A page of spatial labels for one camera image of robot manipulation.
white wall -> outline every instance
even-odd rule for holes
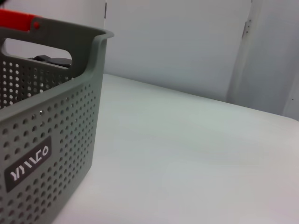
[[[109,0],[108,74],[225,100],[251,0]]]
[[[5,8],[86,26],[104,27],[105,0],[9,0]],[[50,57],[70,58],[67,52],[61,50],[9,40],[6,43],[9,53],[22,57],[46,54]]]
[[[230,102],[299,119],[299,1],[263,0],[251,32]]]

storage basket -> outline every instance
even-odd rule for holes
[[[0,224],[51,223],[89,170],[112,36],[0,11],[1,48],[11,38],[72,56],[66,69],[0,52]]]

